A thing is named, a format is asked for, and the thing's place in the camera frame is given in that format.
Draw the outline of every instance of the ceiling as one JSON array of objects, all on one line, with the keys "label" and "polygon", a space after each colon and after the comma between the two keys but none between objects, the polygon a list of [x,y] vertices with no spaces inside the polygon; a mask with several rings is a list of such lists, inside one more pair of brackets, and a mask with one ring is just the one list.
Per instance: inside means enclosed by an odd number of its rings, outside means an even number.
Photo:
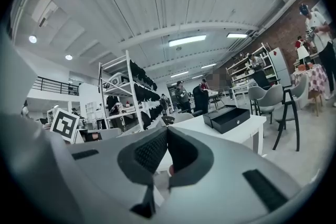
[{"label": "ceiling", "polygon": [[[70,70],[97,76],[99,62],[126,49],[156,82],[175,82],[211,71],[251,39],[232,46],[229,32],[252,33],[286,0],[25,0],[14,29],[18,47]],[[46,21],[39,27],[43,17]],[[169,40],[205,34],[204,41],[169,47]],[[36,35],[37,43],[28,41]],[[65,55],[71,54],[72,61]],[[189,71],[183,77],[171,75]]]},{"label": "ceiling", "polygon": [[[47,100],[38,98],[27,98],[28,110],[32,112],[47,112],[55,105],[59,105],[59,108],[68,110],[67,101]],[[80,110],[79,102],[72,102],[72,107]]]}]

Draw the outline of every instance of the black box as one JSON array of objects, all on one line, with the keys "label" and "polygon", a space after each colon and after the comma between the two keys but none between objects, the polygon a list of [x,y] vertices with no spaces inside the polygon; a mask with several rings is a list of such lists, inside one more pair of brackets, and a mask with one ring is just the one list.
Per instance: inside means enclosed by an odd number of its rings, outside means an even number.
[{"label": "black box", "polygon": [[235,105],[203,114],[204,123],[224,134],[250,118],[248,109],[240,109]]}]

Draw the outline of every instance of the handrail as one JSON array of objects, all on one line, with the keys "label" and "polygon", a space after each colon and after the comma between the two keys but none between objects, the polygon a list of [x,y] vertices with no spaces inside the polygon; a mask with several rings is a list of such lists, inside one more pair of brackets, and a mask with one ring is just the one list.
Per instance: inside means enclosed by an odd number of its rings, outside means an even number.
[{"label": "handrail", "polygon": [[60,94],[79,95],[78,86],[43,77],[37,77],[32,89]]}]

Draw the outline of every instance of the round ceiling light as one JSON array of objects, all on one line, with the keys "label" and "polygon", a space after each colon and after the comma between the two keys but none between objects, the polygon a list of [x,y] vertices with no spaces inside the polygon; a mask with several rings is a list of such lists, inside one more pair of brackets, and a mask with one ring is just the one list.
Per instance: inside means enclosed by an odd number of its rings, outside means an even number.
[{"label": "round ceiling light", "polygon": [[29,41],[30,41],[31,43],[36,43],[36,41],[37,41],[36,36],[30,36],[30,37],[29,37]]}]

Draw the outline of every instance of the fluorescent light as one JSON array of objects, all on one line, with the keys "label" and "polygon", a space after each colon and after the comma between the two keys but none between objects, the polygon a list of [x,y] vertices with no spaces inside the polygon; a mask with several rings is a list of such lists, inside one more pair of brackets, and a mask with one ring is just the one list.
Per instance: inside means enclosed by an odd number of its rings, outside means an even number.
[{"label": "fluorescent light", "polygon": [[31,43],[36,43],[36,41],[37,41],[36,36],[30,36],[30,37],[29,37],[29,41],[30,41]]},{"label": "fluorescent light", "polygon": [[180,75],[183,75],[183,74],[187,74],[187,73],[189,73],[189,71],[185,71],[185,72],[182,72],[182,73],[179,73],[179,74],[175,74],[175,75],[172,75],[170,77],[174,78],[174,77],[177,77],[177,76],[180,76]]},{"label": "fluorescent light", "polygon": [[204,40],[205,38],[206,38],[206,35],[196,36],[196,37],[186,37],[182,39],[172,40],[172,41],[169,41],[169,47],[186,44],[190,42],[195,42],[195,41],[201,41],[201,40]]},{"label": "fluorescent light", "polygon": [[201,77],[201,76],[203,76],[203,75],[195,76],[195,77],[193,77],[193,78],[191,78],[191,79],[196,79],[196,78],[199,78],[199,77]]},{"label": "fluorescent light", "polygon": [[201,67],[201,68],[207,68],[207,67],[212,67],[212,66],[215,66],[217,63],[212,63],[211,65],[208,65],[208,66],[204,66],[204,67]]},{"label": "fluorescent light", "polygon": [[246,38],[247,35],[246,34],[235,34],[235,33],[229,33],[227,34],[228,38]]}]

